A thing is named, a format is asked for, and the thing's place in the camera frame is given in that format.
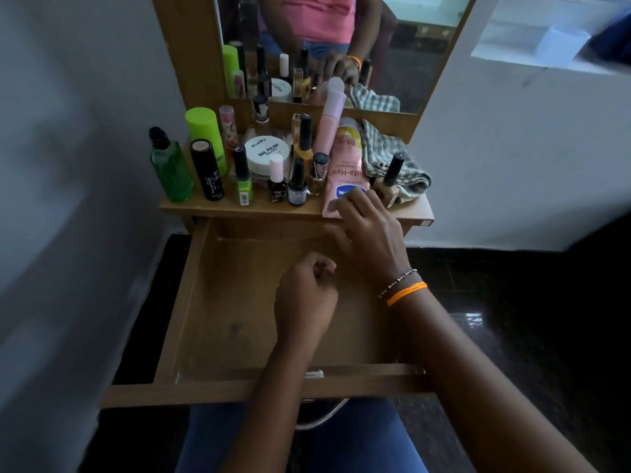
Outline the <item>green transparent bottle black cap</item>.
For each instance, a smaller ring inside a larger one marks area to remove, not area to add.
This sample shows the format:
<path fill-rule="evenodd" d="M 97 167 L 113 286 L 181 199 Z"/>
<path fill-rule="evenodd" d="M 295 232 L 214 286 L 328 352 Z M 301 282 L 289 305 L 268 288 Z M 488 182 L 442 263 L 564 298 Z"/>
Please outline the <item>green transparent bottle black cap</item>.
<path fill-rule="evenodd" d="M 193 179 L 177 141 L 169 138 L 158 126 L 149 129 L 152 143 L 150 161 L 160 180 L 165 195 L 171 202 L 183 203 L 193 192 Z"/>

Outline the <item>pink lotion tube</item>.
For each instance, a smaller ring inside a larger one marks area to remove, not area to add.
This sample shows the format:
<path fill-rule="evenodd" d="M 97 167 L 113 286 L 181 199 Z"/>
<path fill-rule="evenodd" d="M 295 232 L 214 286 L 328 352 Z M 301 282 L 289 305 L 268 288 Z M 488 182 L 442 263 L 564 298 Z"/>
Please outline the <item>pink lotion tube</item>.
<path fill-rule="evenodd" d="M 338 212 L 328 209 L 332 200 L 343 197 L 354 188 L 363 191 L 370 189 L 369 179 L 363 169 L 362 156 L 363 142 L 359 123 L 353 118 L 341 118 L 329 155 L 322 203 L 324 218 L 340 218 Z"/>

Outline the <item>checked grey cloth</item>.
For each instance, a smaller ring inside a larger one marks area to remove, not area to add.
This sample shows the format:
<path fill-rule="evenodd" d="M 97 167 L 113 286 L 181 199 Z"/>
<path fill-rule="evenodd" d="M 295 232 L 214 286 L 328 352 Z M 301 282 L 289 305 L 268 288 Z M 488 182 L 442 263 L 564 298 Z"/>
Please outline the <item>checked grey cloth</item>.
<path fill-rule="evenodd" d="M 385 176 L 396 154 L 404 156 L 403 166 L 396 175 L 395 185 L 402 188 L 398 202 L 420 197 L 430 188 L 432 179 L 409 153 L 406 143 L 396 136 L 384 135 L 367 120 L 360 121 L 362 137 L 362 168 L 371 179 Z"/>

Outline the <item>yellow nail polish black cap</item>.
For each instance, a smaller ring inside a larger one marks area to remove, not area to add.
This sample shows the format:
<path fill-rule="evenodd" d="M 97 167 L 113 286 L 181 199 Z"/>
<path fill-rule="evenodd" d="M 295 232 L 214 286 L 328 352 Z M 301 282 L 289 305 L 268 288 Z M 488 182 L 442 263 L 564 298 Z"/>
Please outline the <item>yellow nail polish black cap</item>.
<path fill-rule="evenodd" d="M 311 174 L 313 167 L 312 117 L 308 113 L 300 116 L 298 141 L 294 143 L 294 158 L 304 162 L 304 174 Z"/>

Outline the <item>white round jar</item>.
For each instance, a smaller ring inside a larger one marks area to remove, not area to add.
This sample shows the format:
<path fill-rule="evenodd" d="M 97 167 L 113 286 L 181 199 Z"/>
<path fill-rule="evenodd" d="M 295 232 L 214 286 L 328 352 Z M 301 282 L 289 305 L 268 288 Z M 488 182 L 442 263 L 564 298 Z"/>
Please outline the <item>white round jar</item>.
<path fill-rule="evenodd" d="M 272 135 L 253 137 L 243 143 L 251 173 L 259 176 L 270 176 L 270 157 L 279 154 L 283 161 L 283 172 L 288 174 L 291 164 L 290 145 Z"/>

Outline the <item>green nail polish bottle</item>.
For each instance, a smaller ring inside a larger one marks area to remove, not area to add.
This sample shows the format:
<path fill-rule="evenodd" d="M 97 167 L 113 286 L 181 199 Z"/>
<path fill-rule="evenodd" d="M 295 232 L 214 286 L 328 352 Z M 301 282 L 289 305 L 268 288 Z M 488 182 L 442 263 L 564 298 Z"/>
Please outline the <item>green nail polish bottle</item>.
<path fill-rule="evenodd" d="M 253 183 L 248 167 L 247 152 L 242 144 L 233 148 L 233 166 L 239 193 L 239 204 L 249 206 L 253 198 Z"/>

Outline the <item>small pink lip balm tube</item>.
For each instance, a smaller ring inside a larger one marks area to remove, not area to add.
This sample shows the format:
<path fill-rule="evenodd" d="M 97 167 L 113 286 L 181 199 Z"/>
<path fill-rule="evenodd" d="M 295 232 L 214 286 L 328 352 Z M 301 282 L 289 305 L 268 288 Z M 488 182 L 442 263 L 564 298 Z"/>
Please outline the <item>small pink lip balm tube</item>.
<path fill-rule="evenodd" d="M 225 144 L 229 150 L 233 150 L 239 144 L 239 133 L 234 109 L 229 104 L 224 104 L 219 107 L 218 112 Z"/>

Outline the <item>wooden drawer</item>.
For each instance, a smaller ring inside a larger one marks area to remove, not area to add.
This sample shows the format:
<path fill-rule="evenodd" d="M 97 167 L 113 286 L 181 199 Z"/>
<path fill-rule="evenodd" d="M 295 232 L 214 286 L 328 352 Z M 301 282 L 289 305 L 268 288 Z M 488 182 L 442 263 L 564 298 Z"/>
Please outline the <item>wooden drawer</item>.
<path fill-rule="evenodd" d="M 102 409 L 247 400 L 276 343 L 280 278 L 309 252 L 336 262 L 339 301 L 302 398 L 433 393 L 385 306 L 320 226 L 246 231 L 197 225 L 152 382 L 107 388 Z"/>

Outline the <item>person's right forearm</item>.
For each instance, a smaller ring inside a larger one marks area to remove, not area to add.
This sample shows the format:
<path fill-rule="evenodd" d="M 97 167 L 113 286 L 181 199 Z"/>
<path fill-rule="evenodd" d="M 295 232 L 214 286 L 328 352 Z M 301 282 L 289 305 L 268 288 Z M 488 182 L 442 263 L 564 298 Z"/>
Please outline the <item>person's right forearm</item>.
<path fill-rule="evenodd" d="M 426 283 L 387 297 L 478 473 L 597 473 L 446 312 Z"/>

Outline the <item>black nail polish white cap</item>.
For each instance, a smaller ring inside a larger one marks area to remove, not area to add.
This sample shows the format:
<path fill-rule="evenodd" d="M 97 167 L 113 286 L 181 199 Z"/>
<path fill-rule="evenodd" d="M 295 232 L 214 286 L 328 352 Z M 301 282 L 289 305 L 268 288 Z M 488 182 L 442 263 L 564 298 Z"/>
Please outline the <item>black nail polish white cap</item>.
<path fill-rule="evenodd" d="M 270 175 L 268 180 L 268 189 L 271 201 L 282 202 L 286 197 L 287 184 L 285 182 L 285 170 L 283 157 L 278 153 L 273 153 L 269 157 Z"/>

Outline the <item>person's blue jeans legs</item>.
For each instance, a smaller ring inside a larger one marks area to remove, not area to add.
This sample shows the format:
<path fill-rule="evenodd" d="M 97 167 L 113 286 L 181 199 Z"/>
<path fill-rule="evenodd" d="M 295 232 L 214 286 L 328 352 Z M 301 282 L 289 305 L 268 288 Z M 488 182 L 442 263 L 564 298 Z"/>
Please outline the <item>person's blue jeans legs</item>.
<path fill-rule="evenodd" d="M 175 473 L 215 473 L 245 412 L 241 402 L 193 405 Z M 299 438 L 300 473 L 428 473 L 388 398 L 353 398 Z"/>

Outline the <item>dark nail polish black cap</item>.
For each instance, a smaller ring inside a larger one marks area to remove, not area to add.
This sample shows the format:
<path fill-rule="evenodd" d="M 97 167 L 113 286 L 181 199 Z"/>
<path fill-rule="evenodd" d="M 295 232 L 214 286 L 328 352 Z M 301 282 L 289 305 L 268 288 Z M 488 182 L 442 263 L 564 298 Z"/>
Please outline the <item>dark nail polish black cap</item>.
<path fill-rule="evenodd" d="M 305 162 L 301 157 L 294 159 L 287 188 L 287 200 L 292 206 L 302 206 L 306 203 L 308 188 L 305 179 Z"/>

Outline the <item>person's left hand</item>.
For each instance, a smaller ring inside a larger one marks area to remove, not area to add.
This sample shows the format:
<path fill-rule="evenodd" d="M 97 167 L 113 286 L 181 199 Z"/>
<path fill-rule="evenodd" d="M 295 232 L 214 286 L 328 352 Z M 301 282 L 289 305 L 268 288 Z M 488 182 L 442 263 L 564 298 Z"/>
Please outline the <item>person's left hand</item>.
<path fill-rule="evenodd" d="M 339 294 L 338 289 L 301 289 L 296 277 L 296 262 L 281 276 L 276 290 L 277 338 L 280 344 L 292 345 L 312 357 L 329 328 Z"/>

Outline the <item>person's right hand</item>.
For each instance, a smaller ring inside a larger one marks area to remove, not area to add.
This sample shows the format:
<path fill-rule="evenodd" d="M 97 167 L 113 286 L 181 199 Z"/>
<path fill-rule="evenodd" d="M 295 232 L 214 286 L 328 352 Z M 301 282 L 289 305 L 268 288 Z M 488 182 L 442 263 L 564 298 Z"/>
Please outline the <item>person's right hand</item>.
<path fill-rule="evenodd" d="M 348 258 L 380 296 L 412 275 L 412 267 L 399 221 L 382 205 L 374 190 L 354 188 L 332 200 L 328 209 L 338 212 L 340 224 L 351 239 Z"/>

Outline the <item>mirror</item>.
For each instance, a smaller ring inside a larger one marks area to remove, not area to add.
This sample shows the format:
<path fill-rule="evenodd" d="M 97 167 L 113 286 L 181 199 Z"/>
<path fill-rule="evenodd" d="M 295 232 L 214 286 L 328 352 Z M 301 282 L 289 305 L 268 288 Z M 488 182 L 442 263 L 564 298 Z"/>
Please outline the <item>mirror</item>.
<path fill-rule="evenodd" d="M 471 0 L 214 0 L 231 98 L 419 113 Z"/>

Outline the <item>wooden dressing table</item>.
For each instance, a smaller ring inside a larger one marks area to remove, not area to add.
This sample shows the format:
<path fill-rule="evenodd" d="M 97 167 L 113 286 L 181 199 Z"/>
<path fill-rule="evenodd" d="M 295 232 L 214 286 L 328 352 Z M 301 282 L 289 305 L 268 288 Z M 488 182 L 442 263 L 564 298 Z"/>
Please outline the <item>wooden dressing table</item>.
<path fill-rule="evenodd" d="M 429 97 L 438 85 L 438 80 L 446 68 L 448 59 L 476 1 L 469 0 L 464 9 L 461 21 L 447 46 L 446 57 L 430 87 Z M 175 71 L 178 88 L 184 100 L 185 110 L 196 107 L 217 110 L 220 106 L 229 104 L 234 108 L 238 127 L 247 128 L 251 125 L 251 102 L 231 98 L 228 94 L 223 48 L 220 46 L 221 30 L 215 1 L 152 0 L 152 3 Z M 299 112 L 310 114 L 314 127 L 317 128 L 320 123 L 322 106 L 287 102 L 271 102 L 270 104 L 272 128 L 289 130 L 292 127 L 292 115 Z M 351 108 L 348 101 L 344 106 L 342 117 L 367 120 L 382 134 L 397 136 L 409 143 L 424 110 L 425 108 L 421 108 L 415 114 L 356 110 Z M 184 204 L 170 203 L 166 198 L 160 203 L 160 209 L 165 215 L 176 215 L 181 220 L 185 231 L 176 231 L 176 233 L 192 235 L 196 226 L 195 216 L 189 211 L 178 210 L 181 207 L 184 207 Z"/>

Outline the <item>white container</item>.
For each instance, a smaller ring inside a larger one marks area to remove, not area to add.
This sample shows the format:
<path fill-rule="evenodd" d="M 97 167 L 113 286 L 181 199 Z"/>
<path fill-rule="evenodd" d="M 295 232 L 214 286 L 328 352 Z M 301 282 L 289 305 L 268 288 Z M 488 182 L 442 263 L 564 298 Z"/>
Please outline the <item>white container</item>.
<path fill-rule="evenodd" d="M 534 58 L 542 67 L 564 68 L 589 42 L 592 35 L 585 30 L 551 26 L 534 50 Z"/>

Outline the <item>person's left forearm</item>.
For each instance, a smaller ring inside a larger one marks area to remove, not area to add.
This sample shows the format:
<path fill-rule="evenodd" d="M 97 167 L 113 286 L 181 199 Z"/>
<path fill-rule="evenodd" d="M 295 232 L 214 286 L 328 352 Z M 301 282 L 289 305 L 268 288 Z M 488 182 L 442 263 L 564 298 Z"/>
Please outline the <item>person's left forearm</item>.
<path fill-rule="evenodd" d="M 305 374 L 316 349 L 306 339 L 276 343 L 219 473 L 285 473 Z"/>

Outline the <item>nude nail polish black cap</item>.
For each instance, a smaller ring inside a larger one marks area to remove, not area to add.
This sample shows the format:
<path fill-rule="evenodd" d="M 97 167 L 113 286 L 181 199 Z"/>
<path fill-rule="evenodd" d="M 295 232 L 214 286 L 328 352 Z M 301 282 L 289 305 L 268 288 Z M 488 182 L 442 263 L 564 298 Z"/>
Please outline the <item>nude nail polish black cap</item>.
<path fill-rule="evenodd" d="M 376 178 L 372 184 L 372 189 L 376 192 L 377 197 L 386 209 L 393 206 L 399 197 L 400 188 L 397 178 L 404 162 L 405 155 L 402 152 L 396 153 L 392 157 L 384 176 Z"/>

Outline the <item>black cylindrical cosmetic stick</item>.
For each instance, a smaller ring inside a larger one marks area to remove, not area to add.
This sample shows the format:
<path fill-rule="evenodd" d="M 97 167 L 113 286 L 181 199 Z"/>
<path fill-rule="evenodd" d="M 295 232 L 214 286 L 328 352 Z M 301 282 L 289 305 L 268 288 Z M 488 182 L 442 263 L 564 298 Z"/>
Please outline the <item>black cylindrical cosmetic stick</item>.
<path fill-rule="evenodd" d="M 189 150 L 205 199 L 213 202 L 221 200 L 224 189 L 211 142 L 205 139 L 191 141 Z"/>

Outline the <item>lime green cylindrical bottle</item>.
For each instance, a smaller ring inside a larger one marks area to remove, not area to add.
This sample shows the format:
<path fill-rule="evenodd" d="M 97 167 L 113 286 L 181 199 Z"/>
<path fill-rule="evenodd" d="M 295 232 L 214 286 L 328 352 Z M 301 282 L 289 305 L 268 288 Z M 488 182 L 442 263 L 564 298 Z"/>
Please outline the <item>lime green cylindrical bottle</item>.
<path fill-rule="evenodd" d="M 220 176 L 225 176 L 228 173 L 228 165 L 215 111 L 210 108 L 195 107 L 186 111 L 185 120 L 192 141 L 204 139 L 210 142 L 215 153 Z"/>

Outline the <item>tall pink bottle white cap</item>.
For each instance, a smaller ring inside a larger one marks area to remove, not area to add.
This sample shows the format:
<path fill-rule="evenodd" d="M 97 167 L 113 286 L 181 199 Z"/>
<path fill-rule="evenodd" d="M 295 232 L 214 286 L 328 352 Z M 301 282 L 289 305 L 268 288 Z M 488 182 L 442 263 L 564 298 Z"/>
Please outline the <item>tall pink bottle white cap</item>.
<path fill-rule="evenodd" d="M 317 88 L 315 101 L 322 106 L 322 115 L 313 143 L 313 152 L 330 154 L 346 104 L 345 84 L 339 77 L 332 77 Z"/>

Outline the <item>gold nail polish silver cap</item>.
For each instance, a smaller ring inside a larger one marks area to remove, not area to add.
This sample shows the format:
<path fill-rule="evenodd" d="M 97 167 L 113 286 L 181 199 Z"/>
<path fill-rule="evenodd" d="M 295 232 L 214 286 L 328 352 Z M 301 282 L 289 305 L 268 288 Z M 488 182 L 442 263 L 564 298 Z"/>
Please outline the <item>gold nail polish silver cap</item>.
<path fill-rule="evenodd" d="M 308 177 L 306 177 L 307 195 L 318 196 L 324 191 L 329 163 L 329 155 L 323 152 L 314 153 L 311 171 Z"/>

